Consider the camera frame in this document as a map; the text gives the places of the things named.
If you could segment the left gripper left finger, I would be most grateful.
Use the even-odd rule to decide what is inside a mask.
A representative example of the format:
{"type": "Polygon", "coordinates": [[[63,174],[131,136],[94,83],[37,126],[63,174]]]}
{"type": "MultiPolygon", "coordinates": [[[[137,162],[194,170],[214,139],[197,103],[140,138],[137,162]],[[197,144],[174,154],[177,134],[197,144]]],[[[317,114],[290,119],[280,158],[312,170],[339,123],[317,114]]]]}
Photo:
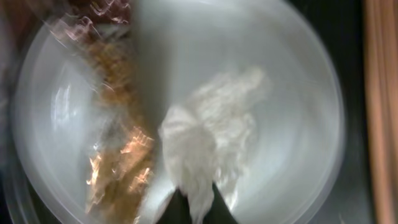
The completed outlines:
{"type": "Polygon", "coordinates": [[[168,197],[160,209],[159,217],[155,219],[155,224],[192,224],[188,199],[180,189],[175,189],[168,197]]]}

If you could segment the brown snack wrapper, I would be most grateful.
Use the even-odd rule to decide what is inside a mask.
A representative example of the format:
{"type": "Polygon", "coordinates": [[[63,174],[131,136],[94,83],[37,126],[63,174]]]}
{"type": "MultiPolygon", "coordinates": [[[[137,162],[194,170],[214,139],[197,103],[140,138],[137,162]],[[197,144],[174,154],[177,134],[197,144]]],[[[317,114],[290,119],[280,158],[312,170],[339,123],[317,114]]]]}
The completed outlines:
{"type": "Polygon", "coordinates": [[[154,165],[138,90],[135,9],[135,1],[50,2],[52,34],[89,67],[85,212],[98,223],[139,221],[154,165]]]}

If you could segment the grey plate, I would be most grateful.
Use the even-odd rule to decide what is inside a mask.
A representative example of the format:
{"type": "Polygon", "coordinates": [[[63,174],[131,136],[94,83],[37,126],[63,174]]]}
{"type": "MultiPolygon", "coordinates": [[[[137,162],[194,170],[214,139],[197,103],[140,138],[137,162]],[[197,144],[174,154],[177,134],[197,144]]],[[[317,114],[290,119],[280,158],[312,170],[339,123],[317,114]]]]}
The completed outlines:
{"type": "MultiPolygon", "coordinates": [[[[219,73],[258,67],[270,90],[250,110],[256,138],[238,197],[239,223],[306,223],[328,195],[342,157],[345,115],[335,70],[317,36],[285,1],[135,1],[137,79],[154,165],[137,223],[154,223],[177,189],[160,126],[219,73]]],[[[89,70],[52,34],[49,18],[19,72],[12,133],[23,170],[61,223],[98,223],[85,212],[89,70]]]]}

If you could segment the white napkin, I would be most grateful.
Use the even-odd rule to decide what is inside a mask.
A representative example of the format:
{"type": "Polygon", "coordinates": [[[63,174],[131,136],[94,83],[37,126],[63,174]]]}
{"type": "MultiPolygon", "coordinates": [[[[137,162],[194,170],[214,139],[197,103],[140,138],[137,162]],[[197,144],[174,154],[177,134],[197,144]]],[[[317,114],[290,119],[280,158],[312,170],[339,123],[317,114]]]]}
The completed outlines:
{"type": "Polygon", "coordinates": [[[165,169],[188,199],[193,223],[203,223],[217,187],[231,210],[238,180],[247,171],[256,138],[250,112],[270,90],[258,67],[243,73],[219,73],[185,101],[172,105],[159,129],[165,169]]]}

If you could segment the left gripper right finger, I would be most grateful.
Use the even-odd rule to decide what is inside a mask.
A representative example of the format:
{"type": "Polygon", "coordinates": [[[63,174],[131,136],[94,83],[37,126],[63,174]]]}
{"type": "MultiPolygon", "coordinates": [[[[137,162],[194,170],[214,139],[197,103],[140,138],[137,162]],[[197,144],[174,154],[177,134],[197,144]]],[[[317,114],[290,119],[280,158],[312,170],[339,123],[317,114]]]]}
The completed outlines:
{"type": "Polygon", "coordinates": [[[230,213],[216,184],[212,184],[212,189],[214,200],[210,210],[203,219],[203,224],[238,224],[230,213]]]}

